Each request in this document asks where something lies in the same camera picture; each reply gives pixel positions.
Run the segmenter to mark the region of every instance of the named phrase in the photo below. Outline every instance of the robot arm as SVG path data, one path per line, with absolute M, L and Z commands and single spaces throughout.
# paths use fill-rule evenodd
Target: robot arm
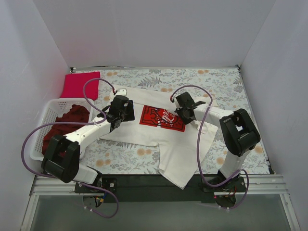
M 105 108 L 105 110 L 109 108 L 109 111 L 104 122 L 98 123 L 103 119 L 103 115 L 98 114 L 92 121 L 93 125 L 85 125 L 64 136 L 53 136 L 42 161 L 42 169 L 64 183 L 73 180 L 93 184 L 100 173 L 80 165 L 79 156 L 88 145 L 118 128 L 121 122 L 135 119 L 133 102 L 126 97 L 126 94 L 125 89 L 117 91 L 111 105 Z
M 177 96 L 175 104 L 177 107 L 175 112 L 185 124 L 193 120 L 202 121 L 209 107 L 205 102 L 195 103 L 187 92 Z M 210 107 L 205 122 L 221 128 L 228 148 L 224 164 L 218 171 L 218 175 L 224 181 L 241 169 L 250 150 L 260 142 L 260 134 L 244 109 L 229 111 Z

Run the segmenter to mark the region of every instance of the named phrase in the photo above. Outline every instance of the white enclosure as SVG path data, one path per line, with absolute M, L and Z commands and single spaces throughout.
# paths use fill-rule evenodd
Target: white enclosure
M 34 0 L 69 66 L 241 64 L 274 0 Z
M 3 0 L 0 13 L 1 230 L 20 228 L 34 177 L 21 145 L 60 96 L 68 67 L 236 64 L 269 160 L 308 230 L 307 1 Z

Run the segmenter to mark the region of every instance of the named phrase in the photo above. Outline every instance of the white plastic basket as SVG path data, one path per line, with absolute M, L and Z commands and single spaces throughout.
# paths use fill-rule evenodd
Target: white plastic basket
M 50 100 L 45 109 L 44 117 L 40 125 L 48 124 L 56 121 L 56 117 L 62 117 L 64 113 L 69 112 L 72 108 L 72 105 L 81 105 L 84 106 L 89 112 L 89 122 L 92 120 L 93 107 L 84 99 L 84 98 L 62 98 Z M 43 160 L 44 156 L 42 154 L 43 140 L 46 134 L 51 130 L 51 126 L 41 128 L 37 131 L 37 136 L 35 138 L 35 143 L 30 151 L 30 157 L 33 160 Z

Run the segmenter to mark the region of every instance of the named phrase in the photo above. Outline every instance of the glass panel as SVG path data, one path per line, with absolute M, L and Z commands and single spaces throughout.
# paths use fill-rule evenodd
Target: glass panel
M 103 204 L 98 210 L 111 214 L 114 209 L 115 204 Z M 82 196 L 40 196 L 31 230 L 288 231 L 290 227 L 279 195 L 248 195 L 230 212 L 198 202 L 122 202 L 112 219 L 83 209 Z

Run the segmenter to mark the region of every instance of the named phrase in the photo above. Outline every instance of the floral fabric surface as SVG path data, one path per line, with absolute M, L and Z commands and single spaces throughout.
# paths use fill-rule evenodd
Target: floral fabric surface
M 170 92 L 184 85 L 207 89 L 220 108 L 243 108 L 250 114 L 243 83 L 236 68 L 229 69 L 119 69 L 100 71 L 101 78 L 121 86 Z M 110 86 L 100 81 L 99 98 L 94 103 L 104 108 L 109 103 Z M 186 88 L 192 97 L 207 94 L 200 89 Z M 218 129 L 214 142 L 202 162 L 205 174 L 216 174 L 224 163 L 227 148 Z M 145 147 L 130 143 L 97 140 L 86 149 L 81 163 L 103 174 L 159 174 L 159 147 Z M 260 144 L 246 158 L 243 168 L 250 174 L 268 174 L 269 169 Z

